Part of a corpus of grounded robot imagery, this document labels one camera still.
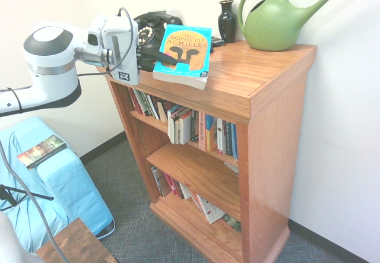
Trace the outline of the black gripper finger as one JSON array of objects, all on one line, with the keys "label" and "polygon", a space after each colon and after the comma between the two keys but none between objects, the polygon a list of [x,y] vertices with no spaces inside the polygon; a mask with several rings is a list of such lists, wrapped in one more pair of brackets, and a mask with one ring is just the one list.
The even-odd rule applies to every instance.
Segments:
[{"label": "black gripper finger", "polygon": [[138,52],[141,66],[154,66],[153,61],[165,62],[167,64],[176,65],[177,60],[165,53],[156,50],[140,50]]}]

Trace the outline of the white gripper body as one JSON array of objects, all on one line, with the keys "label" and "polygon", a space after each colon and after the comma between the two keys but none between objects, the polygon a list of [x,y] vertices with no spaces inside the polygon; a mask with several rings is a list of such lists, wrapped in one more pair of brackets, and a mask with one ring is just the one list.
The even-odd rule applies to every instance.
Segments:
[{"label": "white gripper body", "polygon": [[138,85],[140,70],[137,67],[137,23],[128,17],[110,17],[103,27],[102,38],[103,46],[112,51],[112,77],[125,84]]}]

